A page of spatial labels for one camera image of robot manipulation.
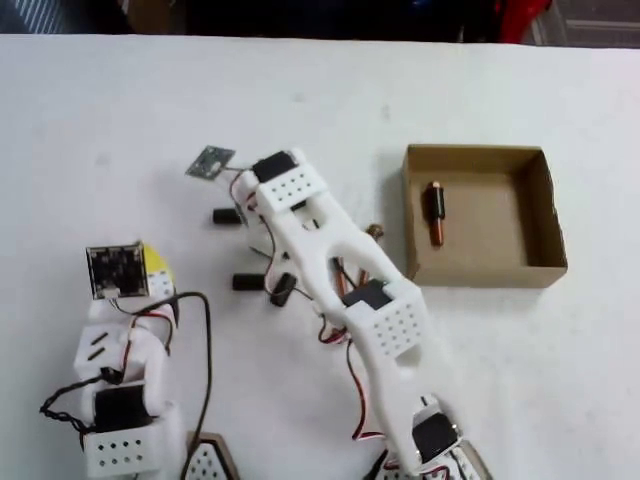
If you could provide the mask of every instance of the cardboard box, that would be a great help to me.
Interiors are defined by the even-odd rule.
[[[444,245],[423,193],[444,188]],[[553,184],[537,147],[410,145],[404,164],[408,276],[422,285],[548,287],[567,271]]]

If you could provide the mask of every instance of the white 3d printed part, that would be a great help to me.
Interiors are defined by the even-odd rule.
[[[275,238],[276,258],[286,251],[319,310],[332,324],[349,329],[370,378],[371,403],[389,448],[405,471],[417,475],[425,468],[412,436],[414,416],[424,408],[413,378],[424,361],[420,340],[427,311],[422,293],[351,221],[302,152],[289,154],[297,166],[264,183],[248,171],[241,177],[241,188],[255,191],[256,210]],[[317,229],[304,225],[291,208],[301,202]],[[248,209],[244,213],[252,215]],[[382,282],[389,302],[377,310],[364,301],[345,306],[328,275],[333,257],[342,257]]]

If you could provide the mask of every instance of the black connector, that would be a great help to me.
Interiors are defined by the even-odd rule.
[[[124,372],[111,367],[102,367],[100,369],[102,379],[111,385],[120,385],[124,380]]]
[[[216,225],[242,225],[242,219],[235,208],[214,208],[212,220]]]
[[[380,310],[391,302],[391,297],[384,293],[383,287],[384,283],[374,278],[347,293],[342,297],[342,303],[350,307],[358,302],[365,302],[374,310]]]
[[[263,273],[234,273],[231,289],[238,292],[256,292],[264,290]]]
[[[256,162],[251,170],[260,183],[266,183],[296,167],[291,155],[287,152],[274,153],[270,157]]]
[[[269,299],[271,303],[276,307],[284,307],[287,300],[289,300],[289,295],[291,295],[293,289],[296,288],[296,283],[298,283],[296,277],[290,273],[283,273],[276,284],[276,288],[273,289],[273,293]]]

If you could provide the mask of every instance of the hole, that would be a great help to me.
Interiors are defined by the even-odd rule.
[[[421,351],[419,345],[408,348],[396,358],[400,373],[404,378],[411,378],[420,363]]]

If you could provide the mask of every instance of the red object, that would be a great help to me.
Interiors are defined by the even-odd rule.
[[[552,0],[506,0],[500,42],[520,43],[534,18],[548,9]]]

